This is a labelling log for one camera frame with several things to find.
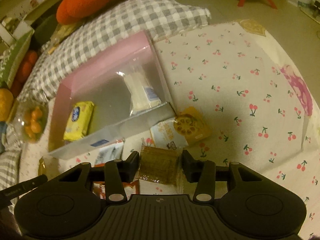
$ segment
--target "transparent plastic container with oranges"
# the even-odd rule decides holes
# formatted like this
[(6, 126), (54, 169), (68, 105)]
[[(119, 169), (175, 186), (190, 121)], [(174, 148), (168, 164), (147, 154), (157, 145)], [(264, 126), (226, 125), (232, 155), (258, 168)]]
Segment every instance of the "transparent plastic container with oranges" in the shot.
[(36, 143), (45, 128), (48, 118), (48, 106), (33, 100), (18, 105), (11, 125), (16, 136), (24, 142)]

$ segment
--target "gray checkered pillow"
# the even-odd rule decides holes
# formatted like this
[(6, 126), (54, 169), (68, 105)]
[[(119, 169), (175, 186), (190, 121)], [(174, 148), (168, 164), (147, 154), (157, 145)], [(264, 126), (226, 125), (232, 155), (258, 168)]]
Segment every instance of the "gray checkered pillow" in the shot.
[(153, 41), (208, 25), (208, 9), (175, 0), (126, 0), (79, 28), (50, 56), (37, 61), (19, 100), (30, 93), (41, 101), (53, 98), (63, 78), (120, 39), (147, 30)]

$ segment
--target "blue label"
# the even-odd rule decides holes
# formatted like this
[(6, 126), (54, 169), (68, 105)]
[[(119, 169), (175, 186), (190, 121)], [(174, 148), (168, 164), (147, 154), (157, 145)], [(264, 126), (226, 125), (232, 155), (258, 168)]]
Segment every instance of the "blue label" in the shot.
[(109, 142), (109, 141), (107, 141), (107, 140), (105, 140), (105, 139), (102, 139), (102, 140), (97, 141), (97, 142), (95, 142), (95, 143), (93, 143), (93, 144), (90, 144), (90, 146), (98, 147), (98, 146), (103, 145), (103, 144), (106, 144), (106, 143), (108, 143), (108, 142)]
[(77, 106), (77, 107), (75, 107), (75, 108), (72, 110), (71, 121), (72, 121), (72, 122), (77, 121), (78, 118), (79, 118), (79, 115), (80, 115), (80, 107)]

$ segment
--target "blue logo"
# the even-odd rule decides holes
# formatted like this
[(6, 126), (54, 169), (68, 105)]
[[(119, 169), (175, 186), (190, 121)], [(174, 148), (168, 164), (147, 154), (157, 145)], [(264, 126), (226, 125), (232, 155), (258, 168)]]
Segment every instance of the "blue logo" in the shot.
[(77, 106), (77, 107), (75, 107), (75, 108), (72, 110), (72, 118), (71, 118), (71, 121), (72, 121), (72, 122), (77, 121), (78, 118), (79, 118), (79, 115), (80, 115), (80, 107)]

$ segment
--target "gray floor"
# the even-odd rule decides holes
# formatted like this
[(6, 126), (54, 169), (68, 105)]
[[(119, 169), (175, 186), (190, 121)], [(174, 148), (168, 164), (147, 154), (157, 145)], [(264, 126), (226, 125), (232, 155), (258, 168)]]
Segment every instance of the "gray floor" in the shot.
[(277, 10), (266, 0), (176, 0), (183, 4), (206, 7), (212, 23), (237, 19), (255, 19), (279, 42), (295, 62), (312, 95), (320, 104), (320, 39), (316, 32), (320, 25), (286, 0), (273, 0)]

